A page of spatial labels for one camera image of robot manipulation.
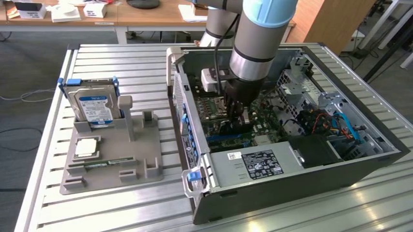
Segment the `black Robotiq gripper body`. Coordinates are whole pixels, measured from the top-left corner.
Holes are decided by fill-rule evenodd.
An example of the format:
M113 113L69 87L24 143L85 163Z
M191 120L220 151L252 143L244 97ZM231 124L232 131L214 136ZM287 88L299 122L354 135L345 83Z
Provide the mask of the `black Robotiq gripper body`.
M235 103L250 106L258 98L262 86L263 80L246 81L240 78L227 80L224 86L226 105L230 106Z

